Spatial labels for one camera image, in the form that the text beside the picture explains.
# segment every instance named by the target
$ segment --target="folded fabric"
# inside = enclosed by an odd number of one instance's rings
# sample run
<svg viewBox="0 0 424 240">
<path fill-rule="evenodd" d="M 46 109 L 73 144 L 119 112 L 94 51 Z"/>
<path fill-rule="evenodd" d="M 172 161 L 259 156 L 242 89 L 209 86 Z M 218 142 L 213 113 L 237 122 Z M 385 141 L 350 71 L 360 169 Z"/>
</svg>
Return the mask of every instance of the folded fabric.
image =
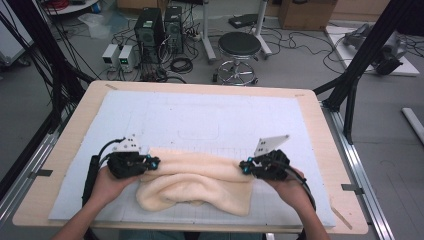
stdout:
<svg viewBox="0 0 424 240">
<path fill-rule="evenodd" d="M 157 170 L 140 178 L 137 201 L 143 209 L 208 202 L 234 215 L 249 214 L 253 177 L 241 173 L 240 160 L 163 148 L 151 148 L 150 155 L 161 162 Z"/>
</svg>

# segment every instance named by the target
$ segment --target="chair wheel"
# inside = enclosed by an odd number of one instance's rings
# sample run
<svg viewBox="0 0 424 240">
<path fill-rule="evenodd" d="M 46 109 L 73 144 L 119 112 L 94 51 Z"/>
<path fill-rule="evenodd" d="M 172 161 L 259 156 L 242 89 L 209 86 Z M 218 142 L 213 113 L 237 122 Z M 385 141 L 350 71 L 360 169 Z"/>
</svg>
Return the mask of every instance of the chair wheel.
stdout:
<svg viewBox="0 0 424 240">
<path fill-rule="evenodd" d="M 218 82 L 218 73 L 214 73 L 212 76 L 212 82 Z"/>
</svg>

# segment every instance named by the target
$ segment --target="cardboard box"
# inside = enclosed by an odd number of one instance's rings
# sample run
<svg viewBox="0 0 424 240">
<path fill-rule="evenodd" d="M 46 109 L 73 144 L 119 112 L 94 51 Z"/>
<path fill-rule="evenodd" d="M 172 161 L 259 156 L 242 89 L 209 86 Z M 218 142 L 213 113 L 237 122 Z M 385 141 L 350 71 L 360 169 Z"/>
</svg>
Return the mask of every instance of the cardboard box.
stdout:
<svg viewBox="0 0 424 240">
<path fill-rule="evenodd" d="M 266 5 L 265 16 L 277 17 L 280 12 L 281 4 L 273 4 L 271 1 Z"/>
<path fill-rule="evenodd" d="M 283 29 L 324 31 L 336 4 L 337 0 L 308 0 L 304 4 L 283 0 L 278 20 Z"/>
<path fill-rule="evenodd" d="M 137 13 L 137 10 L 145 7 L 160 8 L 163 13 L 168 5 L 168 0 L 117 0 L 117 5 L 119 9 L 132 13 Z"/>
<path fill-rule="evenodd" d="M 339 0 L 331 19 L 375 22 L 390 0 Z"/>
</svg>

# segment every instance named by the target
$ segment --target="wrist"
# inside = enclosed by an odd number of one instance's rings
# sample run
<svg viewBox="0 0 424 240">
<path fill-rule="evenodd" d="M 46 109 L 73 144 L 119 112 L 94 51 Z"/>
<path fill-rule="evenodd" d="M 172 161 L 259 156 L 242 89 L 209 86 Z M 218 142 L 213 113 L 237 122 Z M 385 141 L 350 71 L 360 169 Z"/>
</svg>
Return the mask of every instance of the wrist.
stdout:
<svg viewBox="0 0 424 240">
<path fill-rule="evenodd" d="M 312 207 L 312 204 L 303 204 L 298 207 L 294 207 L 294 210 L 297 212 L 299 216 L 307 216 L 311 213 L 316 214 L 314 208 Z"/>
<path fill-rule="evenodd" d="M 90 198 L 87 203 L 84 205 L 85 208 L 91 209 L 94 212 L 100 212 L 104 207 L 106 207 L 107 203 L 103 201 L 98 201 L 94 198 Z"/>
</svg>

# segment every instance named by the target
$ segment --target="round stool seat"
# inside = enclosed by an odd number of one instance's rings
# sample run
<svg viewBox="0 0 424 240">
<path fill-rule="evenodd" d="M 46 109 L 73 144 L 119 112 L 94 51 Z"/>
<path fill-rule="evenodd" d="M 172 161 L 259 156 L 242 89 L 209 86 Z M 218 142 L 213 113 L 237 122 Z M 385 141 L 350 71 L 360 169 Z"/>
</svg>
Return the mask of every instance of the round stool seat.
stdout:
<svg viewBox="0 0 424 240">
<path fill-rule="evenodd" d="M 252 34 L 244 32 L 226 33 L 219 38 L 218 44 L 231 55 L 250 56 L 261 50 L 261 42 Z"/>
</svg>

